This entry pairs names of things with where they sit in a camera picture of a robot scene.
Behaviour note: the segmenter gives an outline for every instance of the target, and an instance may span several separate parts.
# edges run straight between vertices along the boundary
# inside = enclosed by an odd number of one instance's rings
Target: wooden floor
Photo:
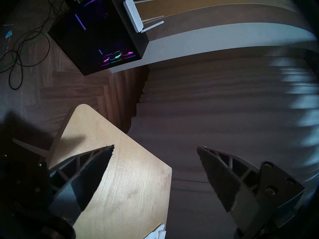
[[[9,49],[19,36],[41,25],[48,10],[47,0],[21,0],[6,19],[7,24],[13,24]],[[149,73],[148,66],[83,76],[52,39],[50,44],[49,55],[41,64],[24,68],[19,90],[9,88],[8,71],[0,74],[2,135],[49,149],[67,112],[79,104],[90,105],[123,132],[128,132]],[[22,56],[23,64],[32,65],[43,59],[47,49],[48,43],[43,37]],[[0,67],[10,61],[11,57],[5,57]],[[20,67],[16,66],[12,74],[13,87],[20,82],[20,73]]]

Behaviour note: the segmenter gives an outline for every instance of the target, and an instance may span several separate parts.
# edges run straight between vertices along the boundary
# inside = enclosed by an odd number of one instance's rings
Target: bolt
[[[276,194],[276,190],[274,190],[272,187],[266,187],[265,191],[270,195]]]
[[[295,180],[292,179],[292,178],[287,178],[286,179],[286,183],[289,184],[289,185],[294,185],[295,184]]]
[[[232,208],[230,208],[230,210],[233,211],[235,209],[236,205],[237,205],[237,200],[235,199],[235,201],[232,205]]]

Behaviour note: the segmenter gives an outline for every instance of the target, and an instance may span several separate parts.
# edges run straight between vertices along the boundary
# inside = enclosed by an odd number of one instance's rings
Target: light wood tabletop
[[[77,238],[143,239],[166,223],[172,168],[88,105],[72,109],[47,156],[65,159],[114,145],[99,187],[74,229]]]

